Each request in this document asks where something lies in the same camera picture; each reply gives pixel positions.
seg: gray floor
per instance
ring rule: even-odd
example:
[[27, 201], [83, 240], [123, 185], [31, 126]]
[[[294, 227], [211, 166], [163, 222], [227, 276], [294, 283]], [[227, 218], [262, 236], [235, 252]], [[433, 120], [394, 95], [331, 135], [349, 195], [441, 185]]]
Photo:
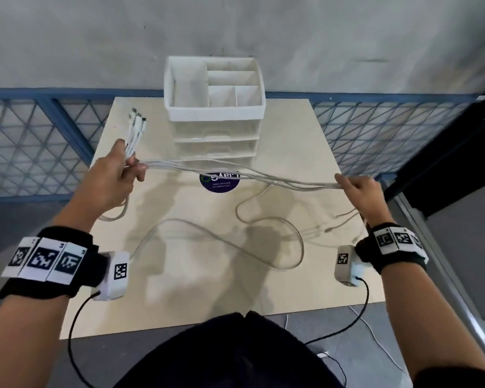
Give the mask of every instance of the gray floor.
[[[29, 207], [0, 205], [0, 217], [7, 223], [6, 231], [1, 226], [2, 234], [9, 234], [11, 238], [21, 237], [35, 228], [34, 224], [38, 226], [47, 216], [54, 215], [59, 208], [60, 204], [30, 204]], [[10, 243], [6, 238], [1, 241], [4, 245]], [[369, 305], [363, 317], [381, 344], [404, 367], [384, 303]], [[347, 307], [292, 313], [289, 315], [287, 329], [299, 340], [307, 341], [337, 331], [354, 318], [355, 315]], [[285, 315], [270, 316], [269, 319], [284, 326]], [[75, 339], [74, 355], [83, 374], [93, 385], [99, 388], [113, 386], [146, 353], [186, 328], [187, 326], [170, 327]], [[71, 367], [65, 345], [66, 342], [62, 341], [49, 387], [83, 386]], [[347, 386], [350, 388], [411, 386], [409, 378], [382, 352], [362, 322], [341, 335], [319, 342], [318, 347], [328, 351], [340, 362], [347, 374]], [[200, 352], [191, 353], [191, 356], [200, 356]], [[340, 381], [343, 381], [338, 365], [330, 359], [324, 360]]]

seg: table surface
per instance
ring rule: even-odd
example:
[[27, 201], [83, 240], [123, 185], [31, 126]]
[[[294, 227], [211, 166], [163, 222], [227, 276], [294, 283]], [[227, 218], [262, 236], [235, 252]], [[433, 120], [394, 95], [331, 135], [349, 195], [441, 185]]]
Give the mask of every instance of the table surface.
[[[116, 98], [97, 147], [104, 156], [127, 133], [128, 114], [136, 108], [147, 117], [147, 129], [137, 147], [141, 161], [175, 157], [162, 98]], [[258, 154], [253, 167], [306, 182], [334, 182], [339, 171], [308, 100], [267, 100]], [[264, 220], [247, 226], [237, 220], [235, 206], [263, 190], [265, 184], [243, 180], [227, 193], [213, 193], [189, 172], [150, 169], [136, 182], [126, 215], [115, 222], [98, 221], [91, 234], [100, 251], [133, 253], [144, 235], [167, 218], [187, 219], [275, 265], [294, 265], [300, 243], [283, 223]], [[336, 217], [352, 209], [342, 190], [297, 192], [271, 187], [241, 206], [245, 220], [277, 216], [291, 221], [305, 242], [302, 264], [274, 271], [246, 254], [181, 222], [159, 226], [139, 257], [130, 264], [124, 297], [90, 301], [79, 315], [72, 337], [139, 331], [194, 324], [225, 313], [255, 310], [260, 314], [362, 304], [364, 286], [347, 287], [334, 279], [337, 247], [355, 244], [366, 232], [359, 216], [342, 223]], [[117, 216], [121, 208], [107, 215]], [[384, 301], [381, 278], [366, 268], [370, 302]], [[91, 293], [81, 288], [71, 299], [61, 330], [68, 330], [78, 307]]]

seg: circular sticker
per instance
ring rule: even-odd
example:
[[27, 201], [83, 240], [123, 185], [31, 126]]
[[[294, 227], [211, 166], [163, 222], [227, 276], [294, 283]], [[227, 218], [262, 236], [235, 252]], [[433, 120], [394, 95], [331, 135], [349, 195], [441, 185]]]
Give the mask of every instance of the circular sticker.
[[232, 173], [209, 173], [209, 175], [200, 175], [201, 185], [210, 192], [225, 193], [230, 192], [239, 184], [239, 179], [225, 179], [221, 177], [237, 177], [238, 174]]

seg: gray wall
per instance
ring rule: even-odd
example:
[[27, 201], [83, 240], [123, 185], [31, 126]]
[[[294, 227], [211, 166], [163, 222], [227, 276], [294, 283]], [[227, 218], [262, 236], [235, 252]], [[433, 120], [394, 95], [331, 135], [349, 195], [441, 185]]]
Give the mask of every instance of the gray wall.
[[431, 215], [427, 226], [485, 319], [485, 187]]
[[0, 0], [0, 87], [161, 88], [254, 55], [270, 91], [485, 89], [485, 0]]

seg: black wristband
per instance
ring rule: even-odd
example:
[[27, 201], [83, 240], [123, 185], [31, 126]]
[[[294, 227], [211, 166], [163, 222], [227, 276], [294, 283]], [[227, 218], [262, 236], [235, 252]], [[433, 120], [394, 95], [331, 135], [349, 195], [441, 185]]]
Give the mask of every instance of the black wristband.
[[63, 226], [44, 228], [38, 237], [50, 238], [63, 242], [71, 242], [87, 248], [86, 254], [69, 285], [40, 282], [22, 278], [11, 278], [0, 290], [0, 299], [10, 294], [29, 298], [48, 300], [61, 295], [75, 297], [81, 286], [97, 287], [104, 278], [108, 268], [108, 259], [98, 254], [99, 247], [93, 244], [93, 237], [80, 230]]
[[370, 230], [370, 235], [365, 239], [359, 241], [356, 245], [356, 254], [359, 256], [359, 258], [366, 263], [372, 264], [372, 266], [379, 274], [381, 274], [381, 271], [387, 265], [399, 262], [415, 263], [420, 265], [424, 270], [426, 270], [425, 259], [417, 252], [406, 252], [398, 250], [390, 254], [381, 253], [381, 249], [377, 244], [373, 232], [388, 227], [402, 228], [402, 226], [391, 222], [382, 223], [372, 228]]

